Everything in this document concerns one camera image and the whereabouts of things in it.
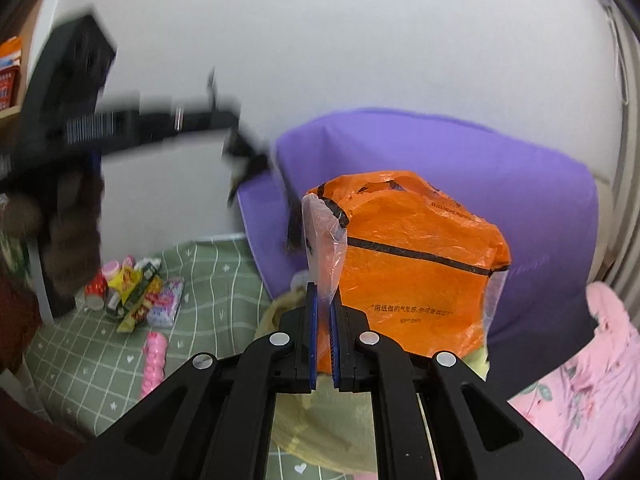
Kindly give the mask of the brown fuzzy sleeve forearm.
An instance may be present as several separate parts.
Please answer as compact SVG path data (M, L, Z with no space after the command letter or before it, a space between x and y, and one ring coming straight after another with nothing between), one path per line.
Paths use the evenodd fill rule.
M1 209L1 233L29 242L43 228L50 240L41 256L44 275L63 298L72 298L101 267L101 215L104 181L100 174L69 174L58 184L58 213L47 222L28 197L10 194Z

